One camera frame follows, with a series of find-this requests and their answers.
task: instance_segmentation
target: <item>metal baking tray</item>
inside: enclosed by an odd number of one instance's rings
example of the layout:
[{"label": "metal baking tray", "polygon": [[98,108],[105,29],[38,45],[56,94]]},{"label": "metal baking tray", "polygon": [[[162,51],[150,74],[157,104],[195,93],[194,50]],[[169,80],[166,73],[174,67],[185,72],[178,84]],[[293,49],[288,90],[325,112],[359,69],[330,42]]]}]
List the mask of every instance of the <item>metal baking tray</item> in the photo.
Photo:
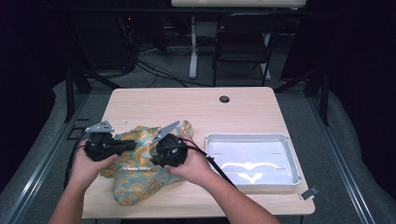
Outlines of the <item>metal baking tray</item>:
[{"label": "metal baking tray", "polygon": [[239,189],[300,183],[290,140],[283,133],[212,133],[205,144],[206,153]]}]

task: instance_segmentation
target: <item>crumpled cloth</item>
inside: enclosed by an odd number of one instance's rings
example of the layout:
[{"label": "crumpled cloth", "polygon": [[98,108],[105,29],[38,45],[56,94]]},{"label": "crumpled cloth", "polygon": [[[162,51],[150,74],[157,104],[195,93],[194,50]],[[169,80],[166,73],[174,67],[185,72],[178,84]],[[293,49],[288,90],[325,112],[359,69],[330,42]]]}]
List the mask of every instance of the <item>crumpled cloth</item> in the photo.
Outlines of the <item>crumpled cloth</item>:
[{"label": "crumpled cloth", "polygon": [[[157,144],[150,146],[160,127],[136,126],[127,133],[117,134],[115,139],[135,140],[136,150],[125,151],[118,161],[102,170],[100,175],[115,178],[113,196],[121,205],[129,206],[158,192],[164,185],[179,181],[182,177],[170,175],[164,168],[149,160]],[[191,124],[184,120],[171,132],[192,137]]]}]

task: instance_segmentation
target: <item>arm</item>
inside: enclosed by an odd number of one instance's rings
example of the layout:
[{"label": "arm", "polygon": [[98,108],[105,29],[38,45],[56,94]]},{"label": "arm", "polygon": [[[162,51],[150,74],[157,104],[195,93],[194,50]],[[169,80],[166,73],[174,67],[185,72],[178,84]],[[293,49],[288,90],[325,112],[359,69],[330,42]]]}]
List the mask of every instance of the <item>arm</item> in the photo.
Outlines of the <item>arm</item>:
[{"label": "arm", "polygon": [[86,141],[82,141],[79,144],[69,183],[49,223],[80,223],[85,191],[99,172],[118,158],[117,155],[113,155],[103,161],[92,161],[83,148],[85,143]]},{"label": "arm", "polygon": [[[192,140],[187,135],[180,137]],[[183,165],[165,166],[165,168],[169,173],[181,175],[191,183],[208,191],[231,223],[279,223],[265,208],[213,172],[202,154],[192,149],[189,149],[188,153]]]}]

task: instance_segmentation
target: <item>tabletop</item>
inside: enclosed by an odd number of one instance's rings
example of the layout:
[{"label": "tabletop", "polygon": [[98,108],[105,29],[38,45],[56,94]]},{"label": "tabletop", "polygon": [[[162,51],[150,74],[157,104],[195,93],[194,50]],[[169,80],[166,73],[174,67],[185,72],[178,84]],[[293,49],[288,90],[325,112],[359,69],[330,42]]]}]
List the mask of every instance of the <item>tabletop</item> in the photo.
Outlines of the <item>tabletop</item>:
[{"label": "tabletop", "polygon": [[[193,139],[202,150],[210,133],[283,133],[290,137],[275,94],[266,87],[117,89],[103,116],[114,133],[130,131],[135,125],[158,127],[183,119],[192,124]],[[292,188],[262,188],[247,196],[274,215],[309,215],[315,206],[312,199],[304,201],[299,196],[308,187],[292,143],[291,152],[301,182]],[[113,178],[98,176],[85,194],[82,217],[224,216],[209,193],[184,180],[164,186],[133,206],[119,205],[113,188]]]},{"label": "tabletop", "polygon": [[173,7],[304,7],[306,0],[172,0]]}]

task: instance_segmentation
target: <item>chair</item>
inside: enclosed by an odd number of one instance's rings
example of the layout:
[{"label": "chair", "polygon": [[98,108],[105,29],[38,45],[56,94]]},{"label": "chair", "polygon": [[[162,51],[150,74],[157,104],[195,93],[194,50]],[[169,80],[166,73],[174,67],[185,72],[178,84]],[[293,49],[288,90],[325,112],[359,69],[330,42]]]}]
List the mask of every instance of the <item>chair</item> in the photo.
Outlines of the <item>chair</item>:
[{"label": "chair", "polygon": [[[262,86],[268,72],[271,53],[281,20],[273,15],[235,13],[222,17],[216,30],[216,43],[212,68],[213,86],[216,86],[218,62],[220,63],[266,63]],[[268,43],[264,36],[269,35]]]}]

